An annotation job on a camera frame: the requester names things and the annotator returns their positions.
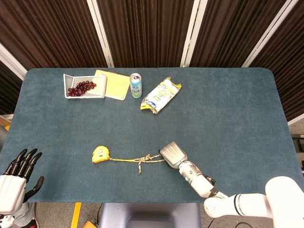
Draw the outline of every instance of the red grapes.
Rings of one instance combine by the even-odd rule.
[[[68,96],[81,96],[91,89],[94,89],[96,84],[93,82],[79,82],[75,88],[68,88]]]

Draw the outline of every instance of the notepad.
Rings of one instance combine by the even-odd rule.
[[[123,101],[129,89],[130,77],[113,72],[96,70],[95,76],[100,75],[107,76],[105,96]]]

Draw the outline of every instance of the yellow snack bag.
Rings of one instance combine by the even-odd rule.
[[[157,114],[181,89],[181,84],[174,84],[170,77],[165,78],[142,101],[141,109],[150,109]]]

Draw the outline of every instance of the brown curtain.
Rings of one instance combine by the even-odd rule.
[[[209,0],[190,67],[241,67],[285,0]]]
[[[107,66],[86,0],[0,0],[0,28],[27,70]]]
[[[287,120],[304,113],[304,1],[298,1],[256,57],[251,67],[275,75]]]
[[[14,113],[21,83],[21,79],[0,61],[0,115]]]
[[[179,67],[193,0],[98,0],[115,67]]]

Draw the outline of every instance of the beverage can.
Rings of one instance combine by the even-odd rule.
[[[133,73],[130,75],[130,88],[132,97],[140,98],[142,96],[142,77],[140,74]]]

